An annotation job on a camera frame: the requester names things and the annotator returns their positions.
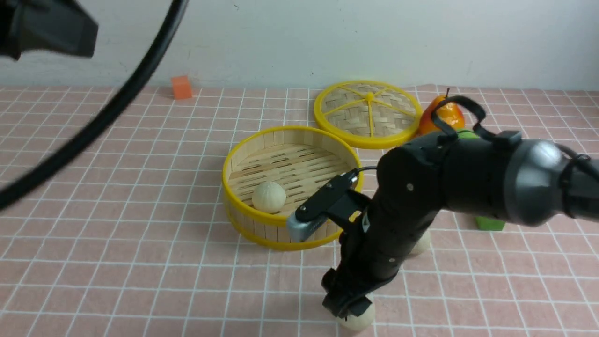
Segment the yellow rim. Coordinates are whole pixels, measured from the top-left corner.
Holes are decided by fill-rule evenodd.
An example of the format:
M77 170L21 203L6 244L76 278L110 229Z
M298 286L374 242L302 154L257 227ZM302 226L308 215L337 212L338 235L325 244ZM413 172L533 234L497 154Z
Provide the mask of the yellow rim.
M243 203L243 201L241 201L234 193L233 190L229 187L229 184L227 183L227 177L226 177L226 166L231 162L231 157L233 156L233 154L241 147L243 146L245 143L251 141L252 139L259 137L263 134L266 133L272 133L275 131L284 131L284 130L305 130L305 131L312 131L312 132L316 132L316 133L320 133L323 134L325 136L331 137L334 140L338 141L341 145L343 145L344 148L346 148L353 156L353 159L356 161L356 165L357 167L361 166L361 162L360 159L358 158L358 155L356 154L356 152L340 137L331 134L331 133L327 133L325 131L322 131L320 129L317 128L311 128L311 127L301 127L301 126L297 126L297 125L290 125L290 126L286 126L286 127L277 127L277 128L270 128L270 129L266 129L263 131L260 131L258 133L255 133L254 135L244 139L243 141L241 141L238 145L236 145L233 150L230 151L229 155L226 157L225 159L225 164L223 165L223 170L222 170L222 185L225 189L225 195L227 196L227 198L229 199L229 201L233 204L233 206L242 211L242 213L244 213L245 215L253 218L256 221L259 222L263 222L264 224L269 224L269 225L275 225L275 226L279 226L279 227L284 227L286 225L286 220L287 218L281 215L273 215L273 214L268 214L268 213L263 213L260 212L259 210L254 209L253 207L250 207L248 205L246 205L245 203ZM362 186L364 184L364 173L360 172L360 177L358 179L358 183L356 185L355 190L360 192L362 191Z
M254 234L250 234L247 230L245 230L242 226L240 226L233 219L233 217L229 213L228 209L226 210L226 213L227 213L227 216L229 217L231 224L233 225L233 228L235 228L235 230L238 231L239 234L241 234L243 237L245 237L246 239L248 239L252 242L257 243L260 246L264 246L264 247L271 248L271 249L276 249L278 251L300 251L300 250L304 250L304 249L312 249L312 248L320 247L322 245L326 245L329 242L332 242L333 240L336 240L339 237L339 235L341 235L341 232L342 232L342 230L339 229L335 234L327 236L324 239L309 241L309 242L298 242L298 243L276 242L276 241L266 240L263 237L255 236Z
M322 111L320 109L320 107L322 105L322 100L328 94L330 94L331 91L333 91L334 89L343 88L345 90L348 90L348 88L345 88L344 86L354 84L354 83L366 83L366 84L384 87L383 90L376 92L374 94L374 96L377 96L378 94L381 94L382 92L387 91L389 89L392 89L392 90L402 93L404 96L406 96L408 98L408 100L410 100L410 102L414 105L414 107L416 109L416 116L415 116L414 122L404 131L402 131L398 134L392 135L392 136L387 136L387 137L356 136L347 131L338 129L333 124L329 123L329 121L326 120L326 118L325 118L326 114L322 113ZM369 111L369 117L371 118L372 113L371 113L371 109L370 109L370 102L368 104L368 111ZM377 82L377 81L368 81L368 80L360 81L360 80L358 80L358 81L348 81L348 82L338 83L336 85L330 86L330 87L326 88L325 90L323 90L320 93L320 95L318 95L318 97L316 97L316 101L314 102L314 118L315 118L318 126L321 127L323 130L327 131L328 133L333 134L334 136L337 136L337 137L343 139L348 145L353 146L354 148L361 148L361 149L388 149L388 148L393 148L395 146L401 145L401 144L409 141L418 132L418 125L420 123L421 116L422 116L422 107L420 106L420 103L418 103L418 101L412 95L410 95L408 92L406 92L400 88L389 85L387 83L382 83L382 82Z

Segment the black cable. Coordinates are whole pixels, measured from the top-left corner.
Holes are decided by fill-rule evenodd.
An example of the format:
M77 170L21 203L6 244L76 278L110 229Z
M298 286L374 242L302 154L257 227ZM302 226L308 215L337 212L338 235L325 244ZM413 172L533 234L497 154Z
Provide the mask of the black cable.
M367 170L376 170L376 166L364 166L364 167L360 167L359 169L357 169L357 173L360 173L362 171L367 171Z
M156 38L135 72L112 100L75 137L36 168L0 191L0 211L23 198L75 160L125 111L147 84L181 24L189 0L173 0Z

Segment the black strap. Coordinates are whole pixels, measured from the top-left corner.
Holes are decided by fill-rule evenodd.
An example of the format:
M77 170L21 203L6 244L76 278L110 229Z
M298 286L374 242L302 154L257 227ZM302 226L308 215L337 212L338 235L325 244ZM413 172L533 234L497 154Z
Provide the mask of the black strap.
M458 136L457 132L452 127L450 127L449 124L445 123L445 121L442 120L437 114L437 110L440 107L443 107L449 103L455 103L457 105L462 106L463 108L468 110L472 115L474 115L474 117L476 117L476 124L474 124L474 127L472 127L472 130L474 131L474 133L477 136L479 136L480 138L482 138L484 140L488 140L488 141L491 141L495 137L494 133L485 129L481 125L482 121L486 118L485 109L482 106L480 106L480 104L478 104L474 100L472 100L471 98L466 97L466 96L461 96L461 95L450 96L450 97L445 98L443 101L441 101L439 104L437 104L435 109L431 112L432 122L435 124L435 126L437 128L441 129L441 131L443 131L443 133L445 133L445 135L447 135L451 138Z

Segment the green block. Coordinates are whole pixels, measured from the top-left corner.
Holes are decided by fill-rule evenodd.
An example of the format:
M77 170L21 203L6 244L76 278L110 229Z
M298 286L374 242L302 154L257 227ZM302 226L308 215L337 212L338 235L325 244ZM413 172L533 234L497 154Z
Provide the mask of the green block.
M503 227L506 225L506 222L477 216L476 225L478 226L479 230L502 231Z
M479 136L476 133L468 129L459 129L457 130L457 132L458 138L479 138Z

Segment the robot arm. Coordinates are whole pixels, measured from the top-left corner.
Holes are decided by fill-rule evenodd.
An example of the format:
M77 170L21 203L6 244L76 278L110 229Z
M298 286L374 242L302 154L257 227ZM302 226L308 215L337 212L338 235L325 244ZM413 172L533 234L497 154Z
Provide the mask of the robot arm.
M297 241L326 218L343 229L340 264L322 279L323 305L336 317L359 316L368 308L365 295L395 278L442 209L529 227L559 213L599 221L598 160L549 141L522 139L519 132L495 135L480 125L485 112L474 101L449 101L477 116L480 138L459 139L433 113L442 132L384 154L372 199L350 189L355 170L331 180L288 219ZM361 215L350 221L356 211Z
M47 50L91 58L98 24L75 0L0 0L0 56Z

